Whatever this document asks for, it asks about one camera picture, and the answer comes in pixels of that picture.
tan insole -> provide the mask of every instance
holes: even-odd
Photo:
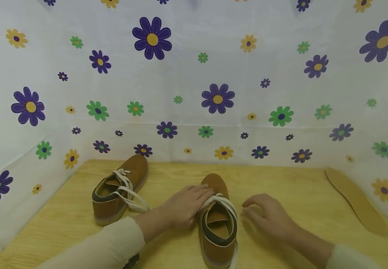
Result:
[[[363,191],[343,173],[333,168],[326,168],[326,175],[331,184],[347,199],[361,224],[376,235],[387,235],[388,227],[367,200]]]

green flower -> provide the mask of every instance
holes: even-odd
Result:
[[[141,116],[142,113],[145,111],[143,110],[143,105],[139,104],[139,102],[130,102],[129,105],[127,105],[128,113],[132,113],[133,116]]]
[[[46,159],[47,156],[50,156],[50,151],[52,150],[52,147],[50,146],[49,142],[42,141],[41,144],[37,145],[38,150],[35,152],[35,154],[38,156],[38,159]]]
[[[198,129],[198,135],[202,138],[209,138],[210,136],[213,136],[213,129],[210,128],[210,126],[203,126]]]
[[[176,104],[180,104],[180,103],[183,102],[183,98],[180,97],[180,96],[176,96],[176,97],[174,97],[174,102],[175,102]]]
[[[294,115],[293,111],[289,110],[290,107],[287,106],[285,108],[282,108],[281,106],[277,108],[277,111],[273,111],[270,113],[270,116],[272,116],[269,121],[273,122],[273,126],[281,125],[282,127],[285,126],[286,122],[291,122],[291,116]]]
[[[372,149],[375,151],[376,155],[380,155],[382,158],[388,158],[388,144],[385,142],[375,143],[375,146]]]
[[[83,46],[82,40],[79,39],[78,37],[71,37],[70,41],[71,41],[71,44],[75,46],[77,49],[81,49]]]
[[[205,53],[200,53],[200,55],[198,56],[198,60],[200,61],[200,63],[205,63],[207,62],[207,54]]]
[[[315,117],[316,119],[325,119],[326,116],[330,115],[330,111],[333,110],[330,108],[330,105],[321,105],[320,108],[316,109]]]
[[[107,108],[105,106],[101,106],[100,102],[89,101],[89,105],[86,105],[86,108],[89,109],[89,115],[95,116],[96,121],[106,121],[106,117],[109,116],[107,113]]]
[[[372,99],[367,100],[367,105],[371,108],[376,106],[376,99],[372,98]]]
[[[298,49],[297,49],[297,51],[298,51],[298,54],[304,54],[306,51],[308,51],[309,50],[309,42],[302,42],[300,45],[298,45]]]

shoe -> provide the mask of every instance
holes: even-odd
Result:
[[[127,207],[141,213],[148,211],[148,204],[137,194],[146,182],[147,173],[146,158],[134,155],[104,178],[92,192],[95,223],[114,223],[121,218]],[[134,196],[143,206],[132,201]]]
[[[229,200],[227,186],[217,174],[207,175],[201,184],[215,191],[197,216],[203,260],[212,269],[236,268],[237,213]]]

right hand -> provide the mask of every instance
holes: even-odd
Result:
[[[259,215],[251,205],[261,207],[263,214]],[[285,212],[282,205],[266,193],[256,194],[248,198],[243,204],[243,211],[266,234],[283,241],[291,240],[299,226]]]

white backdrop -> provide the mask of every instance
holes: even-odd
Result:
[[[0,251],[132,154],[332,166],[388,216],[388,1],[0,1]]]

